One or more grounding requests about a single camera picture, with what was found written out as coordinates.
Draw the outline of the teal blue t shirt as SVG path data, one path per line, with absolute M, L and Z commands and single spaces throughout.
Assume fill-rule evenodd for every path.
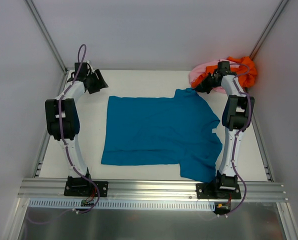
M 210 182 L 223 145 L 220 123 L 191 88 L 173 97 L 108 99 L 101 163 L 113 166 L 179 165 L 180 176 Z

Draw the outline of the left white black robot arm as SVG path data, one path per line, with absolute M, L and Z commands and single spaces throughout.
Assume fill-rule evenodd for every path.
M 67 80 L 64 90 L 53 99 L 45 101 L 47 132 L 63 149 L 68 164 L 68 177 L 64 189 L 67 197 L 106 197 L 108 183 L 92 181 L 90 171 L 79 146 L 80 120 L 76 103 L 80 97 L 98 93 L 107 88 L 99 69 L 89 62 L 76 62 L 75 70 Z

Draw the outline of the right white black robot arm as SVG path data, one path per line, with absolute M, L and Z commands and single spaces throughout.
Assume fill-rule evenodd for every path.
M 194 89 L 200 93 L 210 93 L 222 87 L 227 102 L 221 124 L 225 129 L 223 155 L 216 176 L 209 183 L 196 184 L 198 199 L 244 199 L 241 196 L 239 181 L 246 183 L 238 173 L 240 145 L 246 129 L 250 126 L 255 99 L 239 84 L 238 74 L 233 72 L 229 61 L 220 61 L 213 73 L 207 75 Z

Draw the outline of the pink t shirt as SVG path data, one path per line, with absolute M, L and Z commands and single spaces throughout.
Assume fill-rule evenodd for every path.
M 194 89 L 197 87 L 209 74 L 217 74 L 218 63 L 222 61 L 227 61 L 226 59 L 214 60 L 211 62 L 200 64 L 193 68 L 189 73 L 188 79 L 191 87 Z M 226 91 L 222 86 L 216 87 L 211 91 L 216 91 L 222 94 L 226 94 Z

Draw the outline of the orange t shirt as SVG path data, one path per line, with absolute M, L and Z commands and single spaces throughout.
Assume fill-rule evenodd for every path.
M 229 56 L 221 59 L 229 61 L 230 69 L 237 74 L 238 82 L 242 88 L 252 87 L 256 83 L 258 72 L 255 63 L 249 56 L 242 58 Z

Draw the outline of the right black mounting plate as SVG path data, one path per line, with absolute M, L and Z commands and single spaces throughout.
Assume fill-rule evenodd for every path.
M 231 189 L 217 187 L 214 182 L 197 183 L 196 196 L 198 199 L 216 199 L 216 200 L 240 200 L 242 198 L 240 186 L 237 184 Z

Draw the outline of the black mounting plate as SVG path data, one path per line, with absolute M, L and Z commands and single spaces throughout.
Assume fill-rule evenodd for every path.
M 93 181 L 90 183 L 84 179 L 69 179 L 64 188 L 63 195 L 66 197 L 107 197 L 107 181 Z
M 196 196 L 198 199 L 216 199 L 216 200 L 240 200 L 242 198 L 240 186 L 237 184 L 231 189 L 217 187 L 214 182 L 197 183 Z

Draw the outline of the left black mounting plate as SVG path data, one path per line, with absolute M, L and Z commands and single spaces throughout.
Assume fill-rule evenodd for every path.
M 84 179 L 69 179 L 64 188 L 63 195 L 66 197 L 107 197 L 107 181 L 93 181 L 90 183 Z

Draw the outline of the right aluminium corner post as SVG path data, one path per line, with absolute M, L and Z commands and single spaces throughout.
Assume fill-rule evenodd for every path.
M 290 0 L 280 0 L 276 9 L 274 10 L 272 16 L 268 20 L 265 28 L 263 29 L 262 33 L 260 34 L 255 46 L 253 47 L 249 57 L 251 60 L 254 60 L 261 50 L 262 46 L 264 45 L 266 39 L 270 35 L 271 31 L 273 30 L 274 26 L 280 19 L 282 13 L 284 12 L 285 8 L 289 4 Z

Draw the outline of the aluminium corner post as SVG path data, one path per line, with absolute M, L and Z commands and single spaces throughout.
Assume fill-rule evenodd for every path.
M 255 46 L 253 47 L 249 57 L 251 60 L 254 60 L 261 50 L 262 46 L 264 45 L 266 39 L 270 35 L 271 31 L 273 30 L 274 26 L 280 19 L 282 13 L 284 12 L 285 8 L 289 4 L 290 0 L 280 0 L 276 9 L 274 10 L 272 16 L 268 20 L 265 28 L 263 29 L 262 33 L 260 34 Z
M 60 67 L 61 71 L 63 73 L 66 73 L 68 71 L 68 68 L 66 67 L 35 3 L 33 0 L 24 0 L 25 5 L 27 6 L 29 12 L 31 13 L 35 23 L 37 24 L 37 27 L 39 31 L 41 32 L 45 42 L 47 43 L 53 57 L 55 58 L 58 66 Z

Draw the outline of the left aluminium corner post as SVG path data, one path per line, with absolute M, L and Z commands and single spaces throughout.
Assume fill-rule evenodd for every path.
M 63 73 L 66 73 L 68 71 L 68 68 L 66 67 L 35 3 L 33 0 L 24 0 L 25 5 L 27 6 L 29 12 L 31 13 L 35 23 L 37 24 L 37 27 L 39 31 L 41 32 L 45 42 L 47 43 L 53 57 L 55 58 L 58 66 L 60 67 L 61 71 Z

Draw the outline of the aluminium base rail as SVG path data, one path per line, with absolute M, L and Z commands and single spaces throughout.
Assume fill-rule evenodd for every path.
M 189 201 L 202 200 L 204 187 L 196 181 L 119 180 L 107 179 L 101 186 L 101 197 L 107 200 Z M 65 178 L 25 178 L 17 196 L 19 198 L 63 198 Z M 270 181 L 248 181 L 246 193 L 239 183 L 239 194 L 247 202 L 287 203 L 285 186 Z

